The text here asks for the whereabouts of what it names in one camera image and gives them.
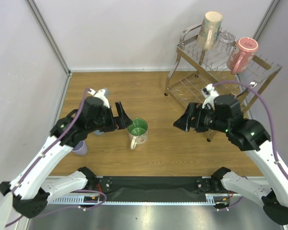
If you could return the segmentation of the clear glass cup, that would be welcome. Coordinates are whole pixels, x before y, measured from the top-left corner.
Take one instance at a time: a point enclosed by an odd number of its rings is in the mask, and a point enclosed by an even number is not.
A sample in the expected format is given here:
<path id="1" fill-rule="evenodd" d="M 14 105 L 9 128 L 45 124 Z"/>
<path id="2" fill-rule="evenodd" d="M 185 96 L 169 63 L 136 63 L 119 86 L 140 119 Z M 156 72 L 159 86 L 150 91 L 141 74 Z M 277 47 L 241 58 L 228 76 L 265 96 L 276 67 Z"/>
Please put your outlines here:
<path id="1" fill-rule="evenodd" d="M 229 55 L 231 53 L 232 45 L 235 41 L 235 38 L 236 37 L 234 34 L 225 30 L 218 35 L 214 48 L 217 51 Z"/>

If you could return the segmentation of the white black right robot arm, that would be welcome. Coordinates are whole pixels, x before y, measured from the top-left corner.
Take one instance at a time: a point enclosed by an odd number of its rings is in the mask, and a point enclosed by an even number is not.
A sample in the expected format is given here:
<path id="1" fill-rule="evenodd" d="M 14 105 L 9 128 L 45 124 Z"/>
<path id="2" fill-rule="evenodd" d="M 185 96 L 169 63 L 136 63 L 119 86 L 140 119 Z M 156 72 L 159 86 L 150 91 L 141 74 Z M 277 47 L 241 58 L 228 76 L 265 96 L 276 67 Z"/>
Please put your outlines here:
<path id="1" fill-rule="evenodd" d="M 216 130 L 226 134 L 228 141 L 237 146 L 256 164 L 268 186 L 238 176 L 222 167 L 213 175 L 212 189 L 218 193 L 230 190 L 239 193 L 263 208 L 265 214 L 279 225 L 288 225 L 288 179 L 273 153 L 270 134 L 256 120 L 244 118 L 240 102 L 232 95 L 219 95 L 205 103 L 189 103 L 184 114 L 174 122 L 175 127 L 196 132 Z"/>

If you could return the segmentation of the cream patterned ceramic mug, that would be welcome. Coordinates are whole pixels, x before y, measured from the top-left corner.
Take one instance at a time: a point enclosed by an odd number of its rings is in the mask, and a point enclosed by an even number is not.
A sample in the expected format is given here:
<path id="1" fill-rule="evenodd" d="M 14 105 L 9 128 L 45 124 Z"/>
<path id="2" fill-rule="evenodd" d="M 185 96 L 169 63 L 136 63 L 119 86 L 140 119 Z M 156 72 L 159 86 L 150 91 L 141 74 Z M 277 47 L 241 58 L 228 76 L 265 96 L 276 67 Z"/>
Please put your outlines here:
<path id="1" fill-rule="evenodd" d="M 205 14 L 197 36 L 197 45 L 204 51 L 211 49 L 218 37 L 223 15 L 217 11 L 209 11 Z"/>

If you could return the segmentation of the green interior white mug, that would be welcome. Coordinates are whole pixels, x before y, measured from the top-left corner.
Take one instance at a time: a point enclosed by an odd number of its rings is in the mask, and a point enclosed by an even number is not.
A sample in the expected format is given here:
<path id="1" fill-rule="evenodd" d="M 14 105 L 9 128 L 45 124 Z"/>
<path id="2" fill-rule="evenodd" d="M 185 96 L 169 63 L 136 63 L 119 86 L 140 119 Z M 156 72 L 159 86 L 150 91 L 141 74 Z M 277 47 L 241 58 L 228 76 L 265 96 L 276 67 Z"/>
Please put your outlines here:
<path id="1" fill-rule="evenodd" d="M 131 140 L 130 148 L 134 150 L 137 145 L 144 144 L 148 139 L 148 124 L 142 118 L 135 118 L 128 126 L 128 134 Z"/>

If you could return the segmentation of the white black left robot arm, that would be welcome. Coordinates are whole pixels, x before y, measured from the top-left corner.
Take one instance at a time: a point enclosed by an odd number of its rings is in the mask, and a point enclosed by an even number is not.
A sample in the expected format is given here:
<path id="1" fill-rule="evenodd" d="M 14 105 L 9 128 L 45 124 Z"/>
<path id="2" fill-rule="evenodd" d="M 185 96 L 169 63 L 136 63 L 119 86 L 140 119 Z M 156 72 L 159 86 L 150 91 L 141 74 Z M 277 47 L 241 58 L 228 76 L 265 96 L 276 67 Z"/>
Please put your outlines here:
<path id="1" fill-rule="evenodd" d="M 81 101 L 78 109 L 59 119 L 40 150 L 26 169 L 14 180 L 0 183 L 3 195 L 12 193 L 15 211 L 29 219 L 39 215 L 49 202 L 75 190 L 91 192 L 97 184 L 96 175 L 87 167 L 61 178 L 54 185 L 45 179 L 56 165 L 70 153 L 88 134 L 99 130 L 112 132 L 126 129 L 132 120 L 125 113 L 122 103 L 115 103 L 118 116 L 114 116 L 104 96 L 89 96 Z"/>

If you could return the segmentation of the pink ceramic mug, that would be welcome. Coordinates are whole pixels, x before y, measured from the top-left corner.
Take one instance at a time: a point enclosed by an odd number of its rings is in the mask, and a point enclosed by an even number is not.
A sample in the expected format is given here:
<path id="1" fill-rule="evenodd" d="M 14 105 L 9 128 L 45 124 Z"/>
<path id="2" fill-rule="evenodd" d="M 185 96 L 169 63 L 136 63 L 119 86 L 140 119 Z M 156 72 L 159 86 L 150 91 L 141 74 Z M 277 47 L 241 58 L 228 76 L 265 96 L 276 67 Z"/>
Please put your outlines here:
<path id="1" fill-rule="evenodd" d="M 258 48 L 259 45 L 253 38 L 240 38 L 236 42 L 227 60 L 227 67 L 231 71 L 231 74 L 236 75 L 245 71 Z"/>

